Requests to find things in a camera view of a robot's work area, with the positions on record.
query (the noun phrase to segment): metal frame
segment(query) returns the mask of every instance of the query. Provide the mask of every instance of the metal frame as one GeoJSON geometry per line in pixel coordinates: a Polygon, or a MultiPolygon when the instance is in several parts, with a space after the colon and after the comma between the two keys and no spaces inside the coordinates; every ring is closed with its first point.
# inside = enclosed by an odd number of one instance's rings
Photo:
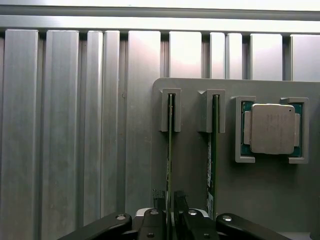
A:
{"type": "Polygon", "coordinates": [[[144,1],[144,0],[123,0],[104,1],[95,0],[94,3],[86,0],[1,0],[0,5],[22,5],[22,6],[56,6],[56,7],[143,7],[143,8],[195,8],[195,9],[226,9],[226,10],[269,10],[269,11],[319,11],[320,4],[316,5],[312,0],[292,0],[290,4],[276,0],[256,1],[247,0],[218,0],[206,1],[144,1]]]}
{"type": "Polygon", "coordinates": [[[0,29],[153,30],[319,34],[320,21],[112,16],[0,15],[0,29]]]}

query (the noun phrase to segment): green pcb edge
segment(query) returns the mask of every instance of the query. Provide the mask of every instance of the green pcb edge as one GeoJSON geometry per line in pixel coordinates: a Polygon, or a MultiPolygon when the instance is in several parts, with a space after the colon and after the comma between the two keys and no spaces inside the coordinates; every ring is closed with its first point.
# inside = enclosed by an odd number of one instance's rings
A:
{"type": "Polygon", "coordinates": [[[168,104],[168,152],[166,165],[166,239],[171,237],[171,166],[172,166],[172,132],[173,132],[173,94],[169,94],[168,104]]]}
{"type": "Polygon", "coordinates": [[[208,164],[207,164],[207,213],[211,219],[216,218],[216,188],[217,188],[217,143],[219,126],[219,96],[213,96],[212,104],[212,133],[208,135],[208,164]]]}

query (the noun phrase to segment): gray bracket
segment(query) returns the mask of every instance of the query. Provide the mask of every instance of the gray bracket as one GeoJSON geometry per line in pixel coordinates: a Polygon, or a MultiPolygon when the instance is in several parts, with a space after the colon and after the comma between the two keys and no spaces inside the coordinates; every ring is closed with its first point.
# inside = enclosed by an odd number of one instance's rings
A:
{"type": "Polygon", "coordinates": [[[174,128],[175,132],[181,131],[181,89],[180,88],[163,88],[161,91],[161,118],[160,131],[168,131],[168,104],[169,94],[174,94],[174,128]]]}
{"type": "Polygon", "coordinates": [[[199,132],[212,133],[213,123],[213,99],[219,99],[219,133],[224,133],[226,129],[226,91],[221,89],[207,89],[200,93],[200,124],[199,132]]]}
{"type": "Polygon", "coordinates": [[[254,156],[241,155],[241,116],[242,116],[242,102],[255,102],[256,96],[236,96],[235,100],[235,161],[237,163],[252,163],[256,162],[254,156]]]}
{"type": "Polygon", "coordinates": [[[307,164],[309,157],[309,99],[307,97],[281,98],[282,104],[302,104],[301,157],[288,157],[290,164],[307,164]]]}

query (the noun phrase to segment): gray holder plate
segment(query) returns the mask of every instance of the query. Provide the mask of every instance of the gray holder plate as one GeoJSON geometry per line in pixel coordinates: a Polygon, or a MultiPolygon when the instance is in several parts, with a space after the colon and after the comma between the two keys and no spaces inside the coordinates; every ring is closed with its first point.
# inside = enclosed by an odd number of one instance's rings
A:
{"type": "MultiPolygon", "coordinates": [[[[191,208],[206,209],[207,204],[210,128],[201,120],[206,112],[203,104],[207,103],[202,94],[207,90],[225,90],[225,125],[222,125],[225,133],[218,134],[217,146],[217,213],[234,213],[278,232],[310,232],[316,227],[320,212],[320,83],[158,79],[152,90],[151,188],[164,190],[167,133],[159,130],[163,89],[179,89],[180,93],[180,129],[175,126],[180,132],[173,134],[172,145],[172,190],[184,190],[191,208]],[[285,155],[264,154],[253,158],[255,164],[236,162],[237,96],[255,96],[256,103],[270,104],[287,104],[296,98],[308,98],[309,144],[304,146],[309,152],[308,164],[289,164],[285,155]]],[[[292,163],[305,161],[292,160],[292,163]]]]}

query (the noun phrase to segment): vertical aluminum panel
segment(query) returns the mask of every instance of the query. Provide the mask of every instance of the vertical aluminum panel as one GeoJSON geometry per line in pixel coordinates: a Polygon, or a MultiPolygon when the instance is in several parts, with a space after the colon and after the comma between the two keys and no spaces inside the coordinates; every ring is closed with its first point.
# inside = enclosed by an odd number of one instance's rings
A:
{"type": "Polygon", "coordinates": [[[242,35],[229,33],[225,45],[225,78],[242,79],[242,35]]]}
{"type": "Polygon", "coordinates": [[[119,31],[104,33],[102,97],[101,217],[117,209],[119,31]]]}
{"type": "Polygon", "coordinates": [[[226,78],[226,35],[210,33],[210,76],[211,79],[226,78]]]}
{"type": "Polygon", "coordinates": [[[169,76],[169,36],[163,36],[160,47],[160,77],[169,76]]]}
{"type": "Polygon", "coordinates": [[[129,214],[151,206],[151,97],[153,83],[160,77],[160,38],[158,31],[130,31],[128,36],[125,211],[129,214]]]}
{"type": "Polygon", "coordinates": [[[79,157],[77,164],[77,208],[76,208],[76,226],[82,227],[84,225],[84,184],[85,184],[85,120],[86,120],[86,80],[87,80],[87,45],[88,39],[79,39],[78,50],[78,79],[80,91],[78,98],[80,98],[79,111],[79,157]]]}
{"type": "Polygon", "coordinates": [[[83,225],[100,218],[103,37],[99,31],[87,34],[83,225]]]}
{"type": "Polygon", "coordinates": [[[291,35],[291,80],[320,82],[320,36],[291,35]]]}
{"type": "Polygon", "coordinates": [[[250,79],[282,81],[282,45],[280,34],[250,35],[250,79]]]}
{"type": "Polygon", "coordinates": [[[79,129],[79,33],[48,31],[43,107],[42,238],[75,229],[79,129]]]}
{"type": "Polygon", "coordinates": [[[0,239],[37,237],[41,114],[38,39],[36,30],[5,31],[0,239]]]}
{"type": "Polygon", "coordinates": [[[126,124],[128,89],[128,35],[120,37],[119,43],[119,81],[118,81],[118,120],[117,120],[117,211],[126,208],[126,124]]]}
{"type": "Polygon", "coordinates": [[[170,32],[169,77],[201,78],[201,33],[170,32]]]}
{"type": "Polygon", "coordinates": [[[210,77],[210,37],[204,36],[201,43],[201,78],[208,79],[210,77]]]}

